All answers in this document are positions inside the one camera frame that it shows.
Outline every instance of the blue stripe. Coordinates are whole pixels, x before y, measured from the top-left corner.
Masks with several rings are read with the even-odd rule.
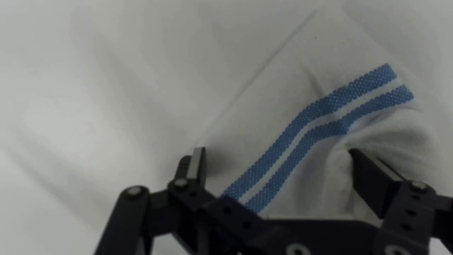
[[[247,203],[247,207],[255,213],[262,211],[281,192],[286,179],[296,169],[299,162],[317,142],[332,136],[346,135],[357,119],[373,112],[378,112],[387,108],[409,102],[412,98],[414,95],[411,94],[411,91],[408,91],[405,87],[399,87],[356,108],[349,115],[336,122],[312,129],[310,132],[307,132],[306,136],[302,138],[296,149],[290,153],[290,156],[285,160],[279,170],[272,176],[266,186]]]
[[[395,78],[397,75],[392,68],[385,64],[305,108],[283,131],[278,141],[265,152],[265,155],[259,158],[259,160],[256,160],[254,166],[235,183],[232,183],[224,194],[240,200],[240,197],[242,197],[269,172],[272,165],[275,165],[275,162],[290,146],[300,129],[303,129],[307,124],[339,111],[341,107],[353,102],[358,97],[368,94],[370,91],[374,91],[394,81]]]

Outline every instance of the striped towel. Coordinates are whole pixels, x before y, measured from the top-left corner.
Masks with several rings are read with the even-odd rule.
[[[351,187],[351,148],[426,179],[435,146],[395,67],[324,5],[203,141],[208,190],[262,216],[368,217]]]

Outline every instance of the screw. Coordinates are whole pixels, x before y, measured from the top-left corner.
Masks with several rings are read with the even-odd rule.
[[[174,182],[174,187],[180,192],[184,190],[187,186],[189,186],[189,182],[186,179],[177,179]]]
[[[411,255],[411,253],[399,245],[387,245],[385,255]]]
[[[312,253],[306,245],[295,243],[286,247],[286,255],[312,255]]]
[[[131,189],[128,189],[128,196],[136,197],[136,196],[139,196],[142,193],[142,190],[143,189],[139,187],[139,186],[131,187]]]
[[[421,182],[412,182],[411,186],[416,192],[426,192],[426,189],[428,189],[428,186],[425,183],[421,183]]]

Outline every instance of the black metal bracket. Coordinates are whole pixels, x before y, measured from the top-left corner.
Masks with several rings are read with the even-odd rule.
[[[206,151],[181,159],[167,190],[125,190],[97,255],[147,255],[153,238],[173,234],[190,255],[426,255],[431,237],[453,251],[452,199],[408,182],[378,159],[351,151],[354,189],[384,220],[262,220],[232,199],[206,189]]]

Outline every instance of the white background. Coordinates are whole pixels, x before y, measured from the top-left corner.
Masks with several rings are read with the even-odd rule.
[[[341,3],[426,84],[449,131],[453,3]],[[316,6],[0,2],[0,254],[92,254],[118,192],[164,187],[174,159]]]

